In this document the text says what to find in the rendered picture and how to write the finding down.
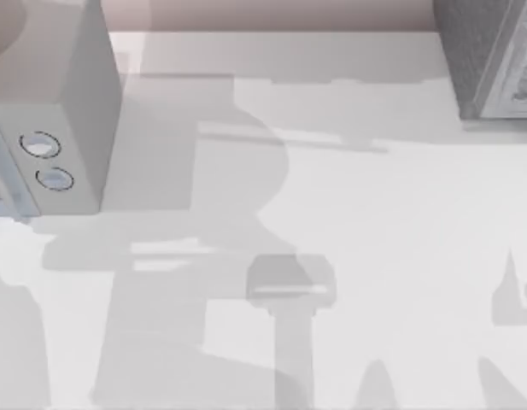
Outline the smaller microwave knob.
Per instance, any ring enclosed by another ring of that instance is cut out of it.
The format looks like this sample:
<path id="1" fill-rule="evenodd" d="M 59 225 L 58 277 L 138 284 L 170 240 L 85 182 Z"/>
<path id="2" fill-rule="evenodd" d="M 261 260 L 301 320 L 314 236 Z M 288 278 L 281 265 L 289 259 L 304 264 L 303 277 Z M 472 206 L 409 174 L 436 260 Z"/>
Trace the smaller microwave knob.
<path id="1" fill-rule="evenodd" d="M 37 170 L 35 178 L 47 190 L 67 191 L 74 185 L 73 175 L 60 167 Z"/>

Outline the larger microwave knob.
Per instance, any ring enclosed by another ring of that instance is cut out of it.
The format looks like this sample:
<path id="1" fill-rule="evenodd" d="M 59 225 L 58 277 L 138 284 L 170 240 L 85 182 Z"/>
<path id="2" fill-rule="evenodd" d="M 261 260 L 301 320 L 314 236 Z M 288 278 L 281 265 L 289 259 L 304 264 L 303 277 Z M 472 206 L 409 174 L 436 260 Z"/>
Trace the larger microwave knob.
<path id="1" fill-rule="evenodd" d="M 47 132 L 35 131 L 20 135 L 19 144 L 27 154 L 35 158 L 50 159 L 61 153 L 59 140 Z"/>

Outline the pale microwave oven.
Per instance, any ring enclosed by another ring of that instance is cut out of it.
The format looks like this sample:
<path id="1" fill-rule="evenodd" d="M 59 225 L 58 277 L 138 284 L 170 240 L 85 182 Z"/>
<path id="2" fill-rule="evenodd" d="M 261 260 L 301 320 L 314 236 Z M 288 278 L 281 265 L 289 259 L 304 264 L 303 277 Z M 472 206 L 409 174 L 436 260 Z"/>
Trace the pale microwave oven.
<path id="1" fill-rule="evenodd" d="M 0 130 L 41 216 L 95 214 L 102 203 L 122 88 L 101 0 L 0 0 Z M 35 158 L 20 135 L 47 132 L 61 144 Z M 52 191 L 37 170 L 74 177 Z"/>

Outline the microwave door with window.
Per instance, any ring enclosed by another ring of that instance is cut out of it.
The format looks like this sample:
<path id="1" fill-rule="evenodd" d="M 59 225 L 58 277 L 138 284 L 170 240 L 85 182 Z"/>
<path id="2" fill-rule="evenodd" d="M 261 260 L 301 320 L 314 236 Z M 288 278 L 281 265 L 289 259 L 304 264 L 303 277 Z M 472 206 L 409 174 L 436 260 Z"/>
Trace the microwave door with window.
<path id="1" fill-rule="evenodd" d="M 39 215 L 38 207 L 0 130 L 0 217 L 26 222 Z"/>

